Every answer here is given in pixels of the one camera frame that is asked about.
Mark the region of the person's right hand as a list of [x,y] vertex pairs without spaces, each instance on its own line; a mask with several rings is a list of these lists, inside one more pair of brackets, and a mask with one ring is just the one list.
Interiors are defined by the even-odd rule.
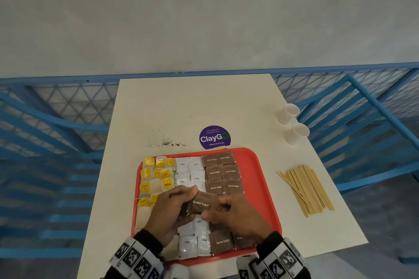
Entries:
[[219,197],[222,206],[228,206],[229,222],[221,223],[231,231],[244,238],[252,239],[256,244],[261,244],[274,229],[261,216],[258,210],[246,199],[244,194],[234,193]]

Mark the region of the person's left hand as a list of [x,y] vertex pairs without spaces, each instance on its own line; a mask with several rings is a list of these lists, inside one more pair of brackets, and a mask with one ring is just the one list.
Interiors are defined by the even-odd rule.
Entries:
[[179,227],[191,223],[196,218],[195,214],[179,217],[182,204],[188,201],[169,199],[170,190],[158,196],[144,227],[144,230],[152,234],[162,244],[163,248],[172,242]]

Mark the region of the brown sugar packet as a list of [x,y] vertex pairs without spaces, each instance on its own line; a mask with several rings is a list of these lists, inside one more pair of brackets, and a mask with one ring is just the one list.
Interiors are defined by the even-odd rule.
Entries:
[[185,217],[188,214],[201,215],[207,210],[215,211],[219,203],[219,197],[216,194],[198,191],[191,201],[182,204],[179,217]]

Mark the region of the person's right forearm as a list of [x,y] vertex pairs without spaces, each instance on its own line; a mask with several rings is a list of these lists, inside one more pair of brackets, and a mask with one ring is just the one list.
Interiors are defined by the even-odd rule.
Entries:
[[[259,259],[264,259],[267,257],[278,245],[283,243],[284,239],[285,238],[283,238],[279,232],[274,231],[271,233],[261,244],[256,246]],[[296,279],[312,279],[306,263],[305,267],[299,273]]]

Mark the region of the person's left forearm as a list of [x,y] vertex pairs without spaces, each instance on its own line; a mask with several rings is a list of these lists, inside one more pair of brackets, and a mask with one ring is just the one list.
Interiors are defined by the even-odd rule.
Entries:
[[[160,253],[163,247],[160,244],[160,242],[152,234],[150,234],[146,230],[141,230],[133,237],[133,239],[137,240],[142,245],[144,245],[147,249],[149,249],[156,257],[158,257],[162,261],[162,259],[160,258]],[[106,272],[105,276],[102,279],[123,279],[123,277],[116,271],[116,269],[110,266],[109,270]]]

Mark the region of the group of white coffee sachets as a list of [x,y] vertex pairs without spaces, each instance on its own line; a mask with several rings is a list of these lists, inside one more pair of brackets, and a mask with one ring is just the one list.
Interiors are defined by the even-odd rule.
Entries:
[[[176,186],[197,186],[204,192],[205,172],[200,157],[176,158]],[[177,229],[179,236],[179,259],[211,256],[209,224],[195,214],[195,219]]]

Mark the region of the group of yellow tea bags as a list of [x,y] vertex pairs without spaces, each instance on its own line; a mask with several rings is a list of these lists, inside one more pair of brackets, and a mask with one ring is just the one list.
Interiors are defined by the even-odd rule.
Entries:
[[143,229],[158,197],[175,187],[174,157],[146,157],[137,170],[132,234]]

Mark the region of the group of brown sugar sachets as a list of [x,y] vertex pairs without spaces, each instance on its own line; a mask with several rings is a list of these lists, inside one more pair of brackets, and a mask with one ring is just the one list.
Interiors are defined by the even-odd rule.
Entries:
[[[245,193],[240,168],[232,151],[203,155],[202,161],[207,193],[218,197]],[[213,256],[255,247],[253,240],[232,232],[223,223],[210,222],[208,238]]]

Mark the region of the scattered dark tea crumbs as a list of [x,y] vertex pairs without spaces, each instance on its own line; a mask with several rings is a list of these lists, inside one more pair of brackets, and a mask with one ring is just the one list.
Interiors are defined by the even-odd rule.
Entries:
[[144,145],[152,149],[188,148],[193,146],[189,137],[182,136],[173,130],[163,128],[149,128],[141,131]]

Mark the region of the red plastic tray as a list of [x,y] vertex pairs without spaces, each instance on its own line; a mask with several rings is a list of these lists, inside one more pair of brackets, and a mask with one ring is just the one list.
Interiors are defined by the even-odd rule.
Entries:
[[[233,148],[227,150],[233,152],[234,158],[239,166],[246,198],[273,227],[273,229],[282,234],[282,226],[257,155],[248,148]],[[195,266],[219,260],[237,258],[242,255],[249,255],[253,253],[256,253],[256,248],[230,250],[216,256],[173,260],[170,261],[169,264],[178,263],[184,266]]]

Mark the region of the round purple sticker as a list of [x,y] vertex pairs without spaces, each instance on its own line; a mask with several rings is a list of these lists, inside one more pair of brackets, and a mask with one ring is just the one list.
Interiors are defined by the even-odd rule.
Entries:
[[221,126],[210,125],[202,129],[199,142],[206,150],[225,149],[231,144],[231,135]]

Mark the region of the right wrist marker band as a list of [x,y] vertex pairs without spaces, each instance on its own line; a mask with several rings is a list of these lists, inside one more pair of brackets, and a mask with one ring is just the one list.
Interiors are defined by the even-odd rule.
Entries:
[[305,260],[289,238],[264,259],[253,259],[249,269],[256,279],[296,279]]

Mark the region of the wrist marker band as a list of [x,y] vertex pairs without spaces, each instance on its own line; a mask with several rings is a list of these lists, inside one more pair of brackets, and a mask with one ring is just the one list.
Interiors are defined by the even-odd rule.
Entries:
[[109,263],[123,279],[162,279],[165,271],[164,263],[131,237],[125,239]]
[[296,279],[305,260],[289,238],[264,259],[253,259],[249,269],[256,279]]

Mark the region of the left wrist marker band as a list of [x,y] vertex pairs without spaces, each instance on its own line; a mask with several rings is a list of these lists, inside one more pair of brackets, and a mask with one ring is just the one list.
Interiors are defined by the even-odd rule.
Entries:
[[131,237],[125,239],[109,263],[123,279],[162,279],[165,271],[164,263]]

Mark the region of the pile of wooden stirrers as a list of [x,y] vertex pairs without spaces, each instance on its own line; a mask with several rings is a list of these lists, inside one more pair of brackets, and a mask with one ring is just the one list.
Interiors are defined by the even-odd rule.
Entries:
[[276,171],[276,174],[290,186],[306,218],[325,210],[335,210],[316,172],[308,165],[298,166],[285,173]]

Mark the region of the white paper cup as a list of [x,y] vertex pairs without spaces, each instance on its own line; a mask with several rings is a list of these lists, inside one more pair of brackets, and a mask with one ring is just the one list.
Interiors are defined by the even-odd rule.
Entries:
[[307,138],[310,134],[310,129],[302,124],[295,123],[288,131],[285,133],[285,139],[290,145],[298,145],[303,139]]
[[284,125],[293,124],[296,121],[296,117],[299,115],[300,109],[291,103],[286,103],[282,110],[278,113],[278,121]]

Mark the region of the blue metal mesh railing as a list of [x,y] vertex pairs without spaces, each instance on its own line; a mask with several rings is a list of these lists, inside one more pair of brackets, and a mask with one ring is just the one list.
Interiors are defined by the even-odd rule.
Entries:
[[[78,275],[104,268],[132,234],[137,170],[146,157],[198,157],[248,148],[258,157],[282,226],[305,257],[367,243],[341,193],[419,171],[419,139],[351,75],[287,103],[270,74],[121,79],[110,124],[76,122],[0,91],[0,259],[79,259]],[[290,145],[295,123],[310,129]],[[231,144],[204,149],[202,129],[225,128]],[[152,149],[141,131],[173,130],[188,148]],[[312,168],[334,211],[306,218],[276,174]]]

